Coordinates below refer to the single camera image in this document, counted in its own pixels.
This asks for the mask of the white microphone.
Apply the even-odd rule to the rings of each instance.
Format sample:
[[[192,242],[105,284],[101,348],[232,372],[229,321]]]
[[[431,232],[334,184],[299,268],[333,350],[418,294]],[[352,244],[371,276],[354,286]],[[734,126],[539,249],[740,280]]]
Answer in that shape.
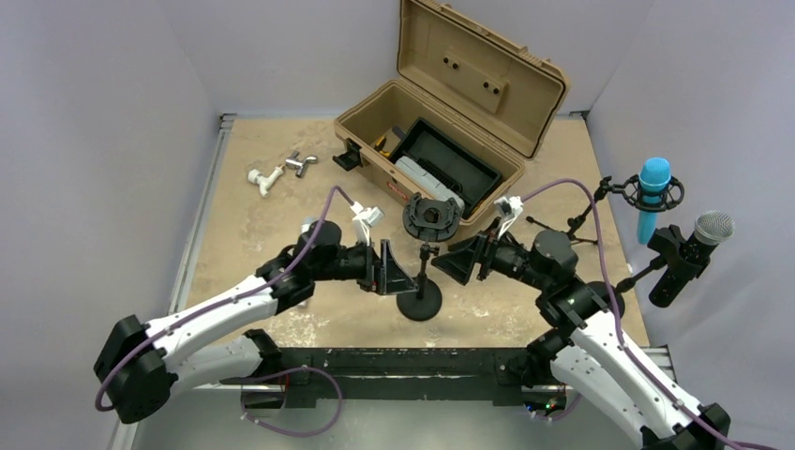
[[[311,225],[312,225],[312,223],[313,223],[314,221],[315,221],[315,218],[314,218],[314,217],[306,217],[306,218],[304,219],[304,221],[303,221],[302,225],[301,225],[301,228],[300,228],[300,231],[301,231],[301,233],[306,233],[306,232],[308,232],[308,231],[309,231],[309,229],[311,228]],[[309,299],[307,299],[307,300],[305,300],[305,301],[301,302],[301,303],[298,305],[298,308],[299,308],[299,309],[302,309],[302,310],[305,310],[305,309],[307,309],[307,308],[308,308],[308,306],[309,306],[309,303],[310,303],[310,300],[309,300]]]

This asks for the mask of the blue microphone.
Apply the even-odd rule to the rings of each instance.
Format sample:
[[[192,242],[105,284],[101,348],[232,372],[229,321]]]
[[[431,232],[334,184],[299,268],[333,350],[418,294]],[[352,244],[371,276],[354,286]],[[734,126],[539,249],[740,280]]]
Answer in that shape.
[[[647,159],[639,174],[640,187],[639,205],[657,207],[663,201],[671,179],[669,161],[663,157]],[[641,210],[638,212],[637,240],[645,246],[651,240],[656,228],[657,212]]]

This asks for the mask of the black round-base mic stand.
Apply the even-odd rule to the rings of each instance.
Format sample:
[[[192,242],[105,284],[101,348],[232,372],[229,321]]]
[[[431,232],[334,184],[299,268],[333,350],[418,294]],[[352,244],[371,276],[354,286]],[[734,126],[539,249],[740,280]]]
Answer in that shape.
[[[408,235],[421,241],[420,269],[413,280],[416,292],[397,295],[400,313],[414,322],[434,318],[441,310],[443,295],[439,286],[428,278],[427,267],[431,256],[438,256],[440,248],[432,243],[450,240],[458,231],[462,210],[454,199],[439,201],[414,193],[403,210],[403,226]]]

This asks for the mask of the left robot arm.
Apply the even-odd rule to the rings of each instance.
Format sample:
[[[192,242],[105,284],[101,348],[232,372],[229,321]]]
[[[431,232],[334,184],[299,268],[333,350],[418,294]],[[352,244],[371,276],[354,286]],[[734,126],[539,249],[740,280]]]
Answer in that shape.
[[[321,281],[353,281],[380,296],[418,289],[388,240],[346,247],[336,223],[306,223],[294,244],[227,291],[148,322],[136,315],[118,320],[93,366],[100,382],[96,409],[133,424],[198,385],[247,378],[271,382],[278,375],[280,351],[264,331],[246,331],[226,345],[217,341],[298,306]]]

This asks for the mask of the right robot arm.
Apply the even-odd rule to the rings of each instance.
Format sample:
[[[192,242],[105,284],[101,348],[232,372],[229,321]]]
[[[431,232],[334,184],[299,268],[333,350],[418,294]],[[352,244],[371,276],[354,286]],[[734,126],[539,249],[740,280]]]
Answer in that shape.
[[[497,272],[540,292],[535,304],[551,328],[508,366],[524,384],[567,384],[640,449],[725,448],[726,411],[686,393],[624,333],[606,283],[577,276],[564,233],[542,231],[530,247],[510,234],[479,233],[431,263],[462,285]]]

